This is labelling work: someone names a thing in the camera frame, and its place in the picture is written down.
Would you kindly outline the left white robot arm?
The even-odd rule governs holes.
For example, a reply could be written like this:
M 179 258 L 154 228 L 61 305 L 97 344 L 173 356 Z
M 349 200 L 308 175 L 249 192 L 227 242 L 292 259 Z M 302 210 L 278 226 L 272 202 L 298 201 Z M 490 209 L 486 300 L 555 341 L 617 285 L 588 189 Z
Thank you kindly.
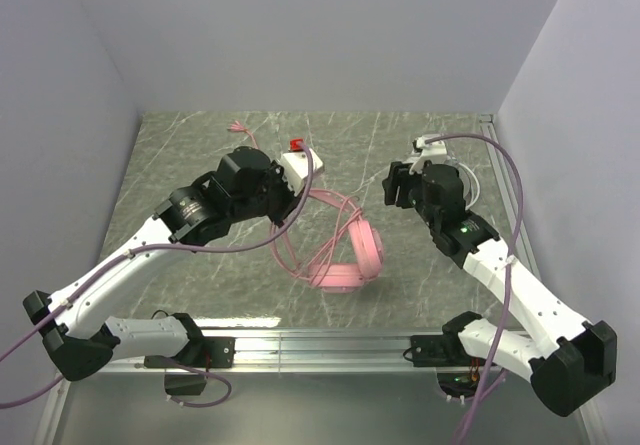
M 23 306 L 62 376 L 83 380 L 114 360 L 142 356 L 202 364 L 207 340 L 186 313 L 162 319 L 120 319 L 114 310 L 161 271 L 195 253 L 232 225 L 266 217 L 284 232 L 300 214 L 324 168 L 303 147 L 277 160 L 241 146 L 217 168 L 174 190 L 142 227 L 93 270 L 52 294 L 35 291 Z

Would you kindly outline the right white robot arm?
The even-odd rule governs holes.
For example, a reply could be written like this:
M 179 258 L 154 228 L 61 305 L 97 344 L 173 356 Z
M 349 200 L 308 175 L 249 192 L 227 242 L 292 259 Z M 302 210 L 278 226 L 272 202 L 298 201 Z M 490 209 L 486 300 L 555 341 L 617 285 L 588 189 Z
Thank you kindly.
M 382 182 L 388 206 L 413 209 L 433 243 L 485 286 L 523 326 L 524 335 L 500 331 L 474 312 L 446 323 L 443 338 L 458 355 L 488 358 L 531 384 L 542 404 L 567 417 L 616 380 L 617 334 L 590 322 L 556 297 L 509 250 L 499 233 L 465 206 L 456 168 L 391 163 Z

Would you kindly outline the pink headset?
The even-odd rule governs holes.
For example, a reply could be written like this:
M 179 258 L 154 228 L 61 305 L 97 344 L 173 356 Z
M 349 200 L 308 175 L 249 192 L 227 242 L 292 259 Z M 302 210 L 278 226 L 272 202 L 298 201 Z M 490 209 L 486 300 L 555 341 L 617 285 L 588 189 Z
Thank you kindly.
M 327 293 L 350 293 L 377 278 L 382 271 L 384 247 L 378 231 L 363 216 L 353 197 L 333 190 L 313 188 L 310 197 L 338 210 L 331 237 L 315 254 L 300 260 L 288 234 L 269 244 L 274 260 L 292 278 Z M 337 263 L 334 255 L 340 240 L 348 236 L 355 253 L 353 263 Z

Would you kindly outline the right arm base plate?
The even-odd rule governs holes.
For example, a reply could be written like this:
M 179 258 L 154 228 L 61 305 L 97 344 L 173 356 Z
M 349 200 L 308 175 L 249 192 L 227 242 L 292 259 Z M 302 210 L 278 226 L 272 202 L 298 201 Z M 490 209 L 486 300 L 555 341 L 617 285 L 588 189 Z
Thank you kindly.
M 456 336 L 449 334 L 412 335 L 403 358 L 415 368 L 470 366 L 468 355 Z

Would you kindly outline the white headset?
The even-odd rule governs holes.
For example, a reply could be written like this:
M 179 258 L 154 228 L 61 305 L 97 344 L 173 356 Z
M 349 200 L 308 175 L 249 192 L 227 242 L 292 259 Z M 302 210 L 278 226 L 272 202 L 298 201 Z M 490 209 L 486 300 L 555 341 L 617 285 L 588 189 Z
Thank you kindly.
M 481 185 L 477 175 L 468 165 L 455 157 L 449 156 L 445 164 L 453 166 L 461 173 L 466 209 L 471 209 L 481 197 Z

